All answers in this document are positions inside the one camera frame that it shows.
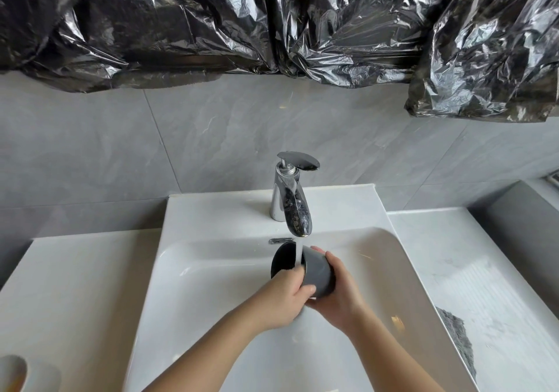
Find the plastic sheet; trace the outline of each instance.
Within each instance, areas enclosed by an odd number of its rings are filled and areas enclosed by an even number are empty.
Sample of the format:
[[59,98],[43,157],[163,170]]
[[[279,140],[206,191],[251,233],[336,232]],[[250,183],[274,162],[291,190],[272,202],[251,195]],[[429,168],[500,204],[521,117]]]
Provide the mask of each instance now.
[[409,82],[449,1],[275,0],[280,69],[343,87]]
[[21,69],[86,92],[278,71],[265,0],[79,0]]
[[0,70],[17,68],[42,51],[78,0],[0,0]]
[[559,0],[452,0],[410,84],[408,111],[544,121],[557,104]]

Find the sink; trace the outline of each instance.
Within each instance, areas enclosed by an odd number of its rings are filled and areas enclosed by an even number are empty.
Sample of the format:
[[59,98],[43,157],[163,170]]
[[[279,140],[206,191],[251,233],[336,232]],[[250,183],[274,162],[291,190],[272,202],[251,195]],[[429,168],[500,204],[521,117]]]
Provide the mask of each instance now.
[[[306,245],[332,250],[368,304],[408,352],[445,388],[477,391],[374,185],[309,187],[313,232]],[[269,216],[272,191],[172,195],[151,274],[125,392],[140,392],[227,311],[270,277],[279,244],[291,237]],[[223,392],[372,391],[349,340],[304,308],[295,321],[258,336]]]

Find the faucet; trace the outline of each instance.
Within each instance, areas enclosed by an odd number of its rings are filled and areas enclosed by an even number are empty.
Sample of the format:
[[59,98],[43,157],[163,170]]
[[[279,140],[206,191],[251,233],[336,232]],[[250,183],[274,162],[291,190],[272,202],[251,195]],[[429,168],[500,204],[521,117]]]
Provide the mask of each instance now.
[[312,232],[311,213],[299,176],[301,170],[318,170],[320,163],[303,152],[280,152],[278,157],[281,161],[276,165],[270,216],[276,221],[285,221],[295,236],[308,236]]

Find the gray cup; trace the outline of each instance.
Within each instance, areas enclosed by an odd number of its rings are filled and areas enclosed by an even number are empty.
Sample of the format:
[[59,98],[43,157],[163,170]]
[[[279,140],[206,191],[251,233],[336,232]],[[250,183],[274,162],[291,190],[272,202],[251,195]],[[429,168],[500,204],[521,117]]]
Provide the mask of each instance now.
[[[297,250],[295,242],[285,242],[278,248],[270,274],[274,277],[280,270],[293,269]],[[330,295],[336,287],[334,269],[328,263],[324,254],[303,246],[301,265],[305,268],[303,285],[315,285],[316,292],[312,297],[321,298]]]

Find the person's left hand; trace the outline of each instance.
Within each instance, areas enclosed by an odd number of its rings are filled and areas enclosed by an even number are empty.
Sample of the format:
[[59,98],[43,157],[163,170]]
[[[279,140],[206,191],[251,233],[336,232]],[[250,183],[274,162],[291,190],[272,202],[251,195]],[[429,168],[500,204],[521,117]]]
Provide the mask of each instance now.
[[305,269],[281,270],[239,307],[246,312],[256,334],[290,324],[301,312],[316,286],[301,286]]

